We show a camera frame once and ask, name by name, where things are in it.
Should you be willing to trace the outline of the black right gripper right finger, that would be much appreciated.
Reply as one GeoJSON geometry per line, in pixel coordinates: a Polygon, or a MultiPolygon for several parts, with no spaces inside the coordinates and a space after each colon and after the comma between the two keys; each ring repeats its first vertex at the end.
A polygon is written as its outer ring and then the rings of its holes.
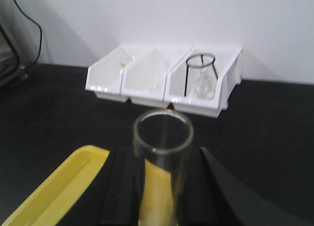
{"type": "Polygon", "coordinates": [[[183,226],[312,226],[236,178],[205,147],[188,156],[181,217],[183,226]]]}

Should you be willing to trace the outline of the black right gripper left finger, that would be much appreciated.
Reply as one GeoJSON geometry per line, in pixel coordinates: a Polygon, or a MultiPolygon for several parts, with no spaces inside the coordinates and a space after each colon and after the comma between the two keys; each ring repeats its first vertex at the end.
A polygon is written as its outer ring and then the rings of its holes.
{"type": "Polygon", "coordinates": [[[135,162],[131,148],[118,148],[78,201],[75,226],[136,226],[135,162]]]}

